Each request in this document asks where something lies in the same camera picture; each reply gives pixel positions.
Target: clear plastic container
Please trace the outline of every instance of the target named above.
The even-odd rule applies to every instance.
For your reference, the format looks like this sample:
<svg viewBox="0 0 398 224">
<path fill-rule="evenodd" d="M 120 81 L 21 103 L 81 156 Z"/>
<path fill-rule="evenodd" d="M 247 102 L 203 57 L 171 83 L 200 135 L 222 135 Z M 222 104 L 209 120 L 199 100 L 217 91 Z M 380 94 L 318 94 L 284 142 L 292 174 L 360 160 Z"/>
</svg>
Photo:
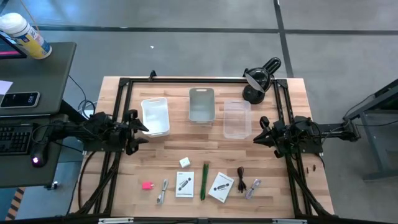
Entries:
<svg viewBox="0 0 398 224">
<path fill-rule="evenodd" d="M 149 130 L 143 131 L 149 137 L 166 136 L 170 134 L 169 108 L 166 98 L 143 100 L 142 122 Z"/>
<path fill-rule="evenodd" d="M 251 135 L 251 109 L 246 100 L 224 102 L 224 137 L 245 139 Z"/>
<path fill-rule="evenodd" d="M 189 120 L 194 124 L 212 124 L 216 119 L 214 89 L 189 90 Z"/>
</svg>

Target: gray floor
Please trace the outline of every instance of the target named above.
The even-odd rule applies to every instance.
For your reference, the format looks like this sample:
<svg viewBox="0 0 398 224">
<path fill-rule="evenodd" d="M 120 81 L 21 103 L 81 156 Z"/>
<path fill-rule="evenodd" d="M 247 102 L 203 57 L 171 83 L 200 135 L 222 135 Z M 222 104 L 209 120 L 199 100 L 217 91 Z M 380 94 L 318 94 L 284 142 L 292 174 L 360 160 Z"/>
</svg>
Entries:
<svg viewBox="0 0 398 224">
<path fill-rule="evenodd" d="M 194 27 L 276 29 L 271 0 L 47 0 L 24 1 L 39 25 L 115 27 Z M 286 29 L 396 30 L 395 0 L 279 0 Z M 19 1 L 4 12 L 28 18 Z M 246 67 L 282 56 L 278 34 L 178 32 L 42 31 L 51 42 L 78 44 L 70 75 L 96 101 L 105 75 L 232 76 Z M 294 77 L 304 78 L 315 121 L 337 123 L 346 110 L 396 79 L 396 35 L 287 35 Z M 282 67 L 277 77 L 286 77 Z M 65 99 L 81 101 L 79 89 L 68 83 Z M 356 143 L 328 139 L 326 176 L 337 215 L 346 218 L 398 222 L 398 180 L 363 182 L 376 171 L 366 139 Z M 63 153 L 57 177 L 73 183 L 79 157 Z M 73 184 L 59 191 L 28 188 L 18 218 L 65 214 Z M 54 197 L 48 213 L 34 209 L 38 198 Z"/>
</svg>

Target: usb cable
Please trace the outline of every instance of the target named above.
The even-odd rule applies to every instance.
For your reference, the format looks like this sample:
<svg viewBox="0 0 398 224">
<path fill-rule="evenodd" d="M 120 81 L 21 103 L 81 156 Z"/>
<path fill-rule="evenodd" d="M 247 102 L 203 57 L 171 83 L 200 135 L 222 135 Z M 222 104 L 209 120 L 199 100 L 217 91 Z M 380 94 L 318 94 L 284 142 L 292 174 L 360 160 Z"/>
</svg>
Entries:
<svg viewBox="0 0 398 224">
<path fill-rule="evenodd" d="M 163 187 L 162 187 L 162 193 L 160 193 L 160 195 L 157 197 L 156 203 L 158 205 L 163 204 L 164 202 L 164 194 L 166 193 L 167 190 L 167 186 L 169 185 L 169 180 L 164 179 L 163 180 Z"/>
<path fill-rule="evenodd" d="M 254 189 L 258 188 L 258 186 L 260 184 L 261 184 L 261 180 L 258 180 L 258 179 L 254 180 L 253 185 L 251 186 L 251 188 L 248 191 L 246 191 L 246 194 L 244 195 L 244 197 L 246 199 L 252 198 L 253 194 L 254 194 Z"/>
</svg>

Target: wooden tabletop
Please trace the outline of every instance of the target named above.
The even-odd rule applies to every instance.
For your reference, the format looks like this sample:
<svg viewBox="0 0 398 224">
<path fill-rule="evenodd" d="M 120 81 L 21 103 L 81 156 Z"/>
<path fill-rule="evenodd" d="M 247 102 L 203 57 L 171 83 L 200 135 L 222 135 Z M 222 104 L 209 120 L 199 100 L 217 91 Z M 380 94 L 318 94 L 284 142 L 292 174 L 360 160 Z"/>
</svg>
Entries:
<svg viewBox="0 0 398 224">
<path fill-rule="evenodd" d="M 97 112 L 113 113 L 120 77 L 104 77 L 99 93 Z M 294 115 L 311 117 L 304 81 L 288 79 Z M 170 135 L 148 138 L 148 144 L 140 145 L 131 156 L 123 154 L 113 200 L 112 216 L 129 217 L 220 217 L 220 218 L 288 218 L 293 217 L 292 199 L 285 159 L 277 159 L 274 148 L 253 144 L 253 137 L 261 133 L 259 119 L 267 116 L 271 123 L 278 120 L 275 93 L 270 88 L 265 100 L 251 105 L 252 135 L 244 140 L 226 139 L 223 136 L 223 105 L 228 99 L 242 99 L 243 84 L 225 83 L 135 83 L 132 89 L 130 109 L 136 109 L 142 120 L 141 101 L 166 97 L 169 106 Z M 210 87 L 216 96 L 216 120 L 212 126 L 197 126 L 188 120 L 188 91 L 193 87 Z M 280 91 L 285 109 L 283 92 Z M 123 92 L 118 120 L 121 120 L 126 88 Z M 93 193 L 100 179 L 103 153 L 96 153 L 89 161 L 81 187 L 84 203 Z M 191 166 L 182 169 L 179 160 L 188 157 Z M 235 179 L 225 203 L 206 195 L 200 200 L 203 163 L 210 164 L 206 193 L 216 174 L 222 172 Z M 325 171 L 319 158 L 303 155 L 307 184 L 324 208 L 333 213 Z M 262 180 L 252 199 L 238 193 L 236 169 L 244 167 L 244 181 L 251 186 L 254 179 Z M 177 171 L 195 171 L 194 198 L 176 198 Z M 164 179 L 169 180 L 163 205 L 156 205 Z M 141 190 L 144 181 L 155 183 L 153 190 Z M 298 190 L 300 208 L 304 211 L 301 191 Z M 73 196 L 71 212 L 77 210 L 77 191 Z"/>
</svg>

